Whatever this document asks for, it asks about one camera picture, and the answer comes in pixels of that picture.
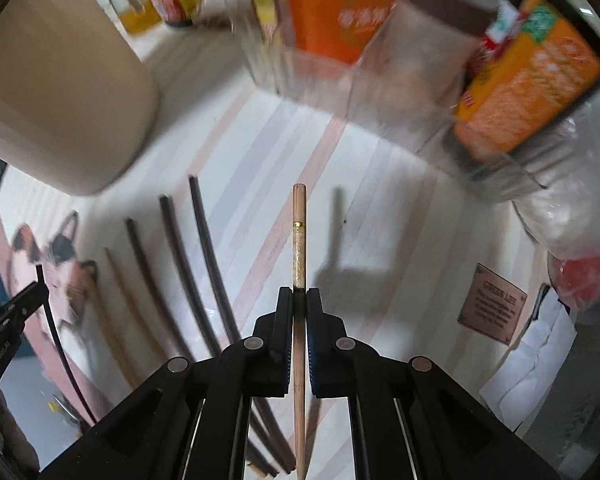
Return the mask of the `black chopstick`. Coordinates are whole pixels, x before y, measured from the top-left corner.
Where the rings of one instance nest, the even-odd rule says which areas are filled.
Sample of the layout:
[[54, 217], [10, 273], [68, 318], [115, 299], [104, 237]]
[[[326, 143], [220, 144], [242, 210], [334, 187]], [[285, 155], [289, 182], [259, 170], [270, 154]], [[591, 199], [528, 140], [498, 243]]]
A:
[[43, 304], [43, 332], [50, 337], [61, 366], [65, 371], [79, 408], [91, 426], [98, 422], [98, 415], [92, 400], [91, 382], [79, 367], [79, 360], [71, 355], [78, 348], [80, 335], [73, 309], [73, 290], [69, 287], [68, 266], [51, 263], [38, 263], [35, 277], [47, 288], [47, 299]]
[[[208, 314], [204, 310], [204, 304], [202, 303], [192, 269], [186, 256], [181, 232], [176, 221], [173, 200], [170, 196], [161, 195], [159, 197], [159, 204], [163, 226], [166, 230], [166, 240], [171, 249], [172, 258], [190, 310], [192, 310], [201, 336], [204, 338], [204, 343], [210, 354], [216, 358], [222, 353], [222, 348], [218, 338], [215, 336]], [[290, 474], [296, 468], [296, 459], [294, 458], [294, 452], [291, 451], [282, 434], [282, 430], [278, 426], [270, 404], [268, 404], [267, 400], [260, 398], [254, 398], [253, 402], [258, 414], [251, 417], [252, 429], [268, 449], [268, 452], [276, 459], [276, 462], [279, 463], [287, 474]]]

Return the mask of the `brown gold-banded chopstick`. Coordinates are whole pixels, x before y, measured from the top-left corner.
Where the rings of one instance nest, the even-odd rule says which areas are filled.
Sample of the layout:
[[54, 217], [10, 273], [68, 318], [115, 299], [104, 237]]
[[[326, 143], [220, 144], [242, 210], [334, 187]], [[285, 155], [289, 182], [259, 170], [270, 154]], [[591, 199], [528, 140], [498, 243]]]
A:
[[306, 186], [292, 188], [292, 388], [297, 478], [306, 478]]

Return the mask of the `light wooden chopstick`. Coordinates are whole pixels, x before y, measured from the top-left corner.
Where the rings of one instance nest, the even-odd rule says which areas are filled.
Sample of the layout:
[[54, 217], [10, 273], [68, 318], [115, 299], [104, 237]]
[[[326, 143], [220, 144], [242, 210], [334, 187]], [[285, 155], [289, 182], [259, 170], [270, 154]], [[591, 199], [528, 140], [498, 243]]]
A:
[[104, 256], [112, 274], [114, 289], [122, 303], [122, 333], [125, 354], [131, 361], [135, 381], [145, 379], [160, 367], [168, 355], [140, 310], [136, 293], [132, 291], [114, 253], [106, 247]]

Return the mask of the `dark brown chopstick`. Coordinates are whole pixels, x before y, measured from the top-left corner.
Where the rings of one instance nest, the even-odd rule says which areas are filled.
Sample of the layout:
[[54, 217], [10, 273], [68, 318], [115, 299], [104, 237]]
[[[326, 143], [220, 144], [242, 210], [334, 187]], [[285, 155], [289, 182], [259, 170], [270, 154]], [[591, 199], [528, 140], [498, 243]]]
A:
[[142, 242], [140, 241], [140, 234], [138, 234], [137, 231], [137, 223], [131, 218], [126, 218], [124, 223], [126, 234], [128, 234], [129, 242], [131, 244], [137, 266], [140, 269], [140, 275], [145, 282], [149, 295], [151, 296], [151, 300], [155, 305], [161, 321], [163, 322], [164, 326], [166, 326], [166, 330], [173, 339], [175, 349], [178, 350], [178, 354], [180, 356], [184, 356], [184, 358], [188, 359], [192, 363], [195, 362], [193, 353], [190, 352], [188, 345], [186, 344], [186, 341], [180, 329], [178, 328], [178, 324], [176, 324], [175, 318], [166, 304], [166, 300], [164, 300], [163, 294], [158, 287], [154, 274], [151, 271], [146, 252], [144, 251]]

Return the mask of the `brown label card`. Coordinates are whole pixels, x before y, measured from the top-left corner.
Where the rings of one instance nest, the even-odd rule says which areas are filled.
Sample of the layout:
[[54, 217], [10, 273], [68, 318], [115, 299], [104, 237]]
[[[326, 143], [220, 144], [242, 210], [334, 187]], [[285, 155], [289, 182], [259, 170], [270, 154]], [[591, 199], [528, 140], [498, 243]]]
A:
[[479, 334], [510, 344], [528, 294], [478, 263], [457, 321]]

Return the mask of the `white paper tissue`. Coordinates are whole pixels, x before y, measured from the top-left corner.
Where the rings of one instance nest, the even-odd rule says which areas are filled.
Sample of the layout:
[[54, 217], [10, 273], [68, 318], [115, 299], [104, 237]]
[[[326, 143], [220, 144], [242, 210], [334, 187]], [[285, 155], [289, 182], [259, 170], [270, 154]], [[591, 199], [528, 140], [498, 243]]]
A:
[[551, 288], [518, 346], [479, 391], [509, 430], [515, 431], [548, 393], [576, 338], [576, 328]]

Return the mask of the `beige cylindrical utensil holder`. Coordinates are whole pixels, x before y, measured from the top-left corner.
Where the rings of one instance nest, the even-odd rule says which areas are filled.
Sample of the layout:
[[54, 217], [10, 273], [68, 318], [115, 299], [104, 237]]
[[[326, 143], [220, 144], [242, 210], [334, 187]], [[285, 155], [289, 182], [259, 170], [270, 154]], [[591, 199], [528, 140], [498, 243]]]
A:
[[157, 81], [96, 0], [0, 0], [0, 159], [62, 192], [132, 165]]

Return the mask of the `red tomato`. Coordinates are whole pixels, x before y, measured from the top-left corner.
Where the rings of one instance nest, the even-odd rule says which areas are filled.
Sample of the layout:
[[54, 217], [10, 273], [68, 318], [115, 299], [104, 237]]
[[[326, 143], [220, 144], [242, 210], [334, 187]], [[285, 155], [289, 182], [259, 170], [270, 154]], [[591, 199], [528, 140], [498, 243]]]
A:
[[567, 307], [585, 311], [600, 299], [600, 256], [580, 259], [549, 256], [547, 272], [550, 284]]

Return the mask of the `clear plastic bag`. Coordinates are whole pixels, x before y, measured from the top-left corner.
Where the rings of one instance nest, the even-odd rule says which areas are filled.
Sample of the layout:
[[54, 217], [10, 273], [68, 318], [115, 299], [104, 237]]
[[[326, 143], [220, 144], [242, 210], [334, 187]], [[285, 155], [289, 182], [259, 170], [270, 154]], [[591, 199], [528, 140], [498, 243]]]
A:
[[[553, 182], [514, 201], [547, 260], [600, 256], [600, 110], [577, 117], [571, 127], [568, 146], [574, 154], [554, 171]], [[599, 304], [600, 299], [588, 310]]]

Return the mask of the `brown-lidded spice jar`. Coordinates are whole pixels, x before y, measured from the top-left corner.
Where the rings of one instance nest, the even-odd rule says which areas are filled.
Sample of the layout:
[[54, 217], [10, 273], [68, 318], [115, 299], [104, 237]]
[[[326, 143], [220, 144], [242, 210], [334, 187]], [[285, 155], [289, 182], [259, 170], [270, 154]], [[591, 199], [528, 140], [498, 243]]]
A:
[[396, 0], [361, 58], [378, 119], [391, 125], [454, 106], [497, 10], [498, 0]]

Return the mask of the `clear plastic organizer tray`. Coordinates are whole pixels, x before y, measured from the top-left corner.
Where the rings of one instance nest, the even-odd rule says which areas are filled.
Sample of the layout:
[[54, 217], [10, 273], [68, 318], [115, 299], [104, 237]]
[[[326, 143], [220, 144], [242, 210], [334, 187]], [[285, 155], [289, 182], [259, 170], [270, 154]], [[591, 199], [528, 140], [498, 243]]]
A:
[[361, 64], [342, 64], [266, 40], [252, 0], [225, 2], [257, 87], [370, 130], [459, 180], [487, 202], [506, 202], [541, 188], [530, 171], [503, 153], [470, 169], [466, 159], [443, 146], [453, 129], [451, 110], [424, 92]]

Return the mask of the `orange seasoning bag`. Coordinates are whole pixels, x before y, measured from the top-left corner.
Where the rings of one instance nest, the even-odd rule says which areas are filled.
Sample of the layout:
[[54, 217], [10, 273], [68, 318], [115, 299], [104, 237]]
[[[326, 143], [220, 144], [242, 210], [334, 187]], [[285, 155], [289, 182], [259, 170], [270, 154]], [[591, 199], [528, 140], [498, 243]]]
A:
[[396, 0], [282, 0], [290, 42], [298, 50], [353, 64]]

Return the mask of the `dark soy sauce bottle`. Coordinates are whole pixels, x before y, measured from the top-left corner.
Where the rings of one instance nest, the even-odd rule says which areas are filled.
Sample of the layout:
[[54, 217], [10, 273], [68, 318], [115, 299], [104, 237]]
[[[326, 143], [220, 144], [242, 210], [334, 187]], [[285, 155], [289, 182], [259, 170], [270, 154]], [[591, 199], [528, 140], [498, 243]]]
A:
[[600, 90], [600, 36], [568, 0], [522, 0], [522, 22], [457, 104], [446, 146], [470, 170], [530, 154]]

